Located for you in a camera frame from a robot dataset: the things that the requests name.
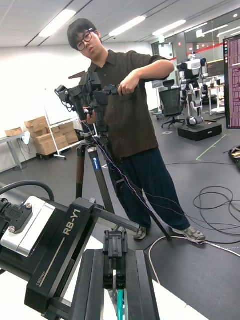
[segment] man's left hand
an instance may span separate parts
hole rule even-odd
[[[118,87],[118,93],[120,96],[132,94],[139,84],[140,76],[138,69],[133,70],[121,83]]]

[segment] ceiling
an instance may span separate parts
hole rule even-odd
[[[178,20],[185,19],[187,23],[175,33],[238,7],[239,0],[201,0],[198,5],[194,0],[0,0],[0,47],[66,45],[68,26],[78,18],[91,20],[104,42],[150,41],[154,31]],[[53,36],[39,37],[66,8],[77,14]],[[108,36],[115,28],[141,15],[147,19],[116,40]]]

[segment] white humanoid robot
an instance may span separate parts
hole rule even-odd
[[[187,103],[188,108],[187,125],[196,126],[202,124],[204,122],[202,117],[202,97],[204,92],[208,92],[206,85],[208,77],[206,59],[197,58],[196,53],[193,52],[187,61],[177,65],[177,69],[180,77],[180,97],[183,103]],[[202,88],[199,86],[199,78],[202,79]]]

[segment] black-framed glasses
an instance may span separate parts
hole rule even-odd
[[[80,42],[77,43],[76,47],[79,51],[83,51],[85,49],[85,44],[84,42],[90,42],[92,40],[92,32],[94,32],[95,30],[93,28],[87,30],[83,36],[82,36],[82,40]]]

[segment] office chair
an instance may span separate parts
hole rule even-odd
[[[162,128],[164,125],[169,124],[168,129],[170,129],[170,126],[176,123],[182,124],[183,126],[185,125],[185,120],[184,119],[175,119],[176,117],[180,116],[183,111],[183,106],[180,104],[180,88],[174,88],[171,89],[171,87],[174,85],[175,81],[174,80],[168,80],[163,82],[163,85],[165,88],[168,90],[165,91],[160,91],[160,98],[161,101],[164,105],[163,108],[163,114],[167,120],[172,118],[172,120],[167,121],[162,124]]]

